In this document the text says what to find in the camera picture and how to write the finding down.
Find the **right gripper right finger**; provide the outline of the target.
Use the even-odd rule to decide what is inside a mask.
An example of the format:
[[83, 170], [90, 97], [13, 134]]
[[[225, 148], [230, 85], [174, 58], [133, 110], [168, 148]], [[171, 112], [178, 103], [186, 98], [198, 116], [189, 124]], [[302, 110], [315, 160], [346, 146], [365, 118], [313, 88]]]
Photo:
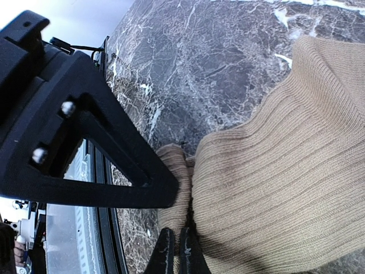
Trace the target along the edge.
[[179, 273], [211, 274], [196, 235], [189, 227], [184, 227], [180, 233]]

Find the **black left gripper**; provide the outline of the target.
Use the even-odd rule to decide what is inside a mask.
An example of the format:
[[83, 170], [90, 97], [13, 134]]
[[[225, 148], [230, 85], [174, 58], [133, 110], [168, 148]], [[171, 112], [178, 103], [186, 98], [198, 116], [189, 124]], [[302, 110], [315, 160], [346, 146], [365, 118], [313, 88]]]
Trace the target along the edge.
[[48, 24], [26, 10], [1, 31], [1, 140], [42, 86], [52, 102], [75, 94], [75, 58], [43, 47], [40, 32]]

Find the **brown sock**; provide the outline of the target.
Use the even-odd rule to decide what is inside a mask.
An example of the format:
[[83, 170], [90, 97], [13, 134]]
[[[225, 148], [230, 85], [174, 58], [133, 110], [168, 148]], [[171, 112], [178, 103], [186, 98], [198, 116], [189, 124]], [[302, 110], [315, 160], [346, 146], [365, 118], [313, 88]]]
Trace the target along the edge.
[[289, 76], [195, 156], [158, 156], [181, 184], [158, 212], [191, 217], [213, 273], [295, 273], [364, 247], [364, 44], [304, 36]]

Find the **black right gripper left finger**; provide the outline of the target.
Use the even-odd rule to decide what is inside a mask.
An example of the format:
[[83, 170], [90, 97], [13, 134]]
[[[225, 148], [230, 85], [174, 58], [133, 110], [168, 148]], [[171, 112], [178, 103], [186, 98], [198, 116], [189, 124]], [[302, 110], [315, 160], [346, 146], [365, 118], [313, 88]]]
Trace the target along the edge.
[[169, 228], [159, 234], [144, 274], [172, 274], [175, 255], [175, 235]]

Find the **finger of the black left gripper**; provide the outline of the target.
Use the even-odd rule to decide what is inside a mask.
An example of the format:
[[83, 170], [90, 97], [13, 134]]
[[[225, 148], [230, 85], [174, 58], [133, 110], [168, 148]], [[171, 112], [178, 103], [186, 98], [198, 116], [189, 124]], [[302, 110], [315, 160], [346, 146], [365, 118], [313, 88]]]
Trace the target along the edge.
[[[77, 52], [75, 94], [52, 102], [42, 86], [1, 140], [1, 195], [48, 204], [168, 208], [179, 183], [110, 91], [88, 55]], [[79, 144], [89, 140], [130, 186], [64, 178]]]

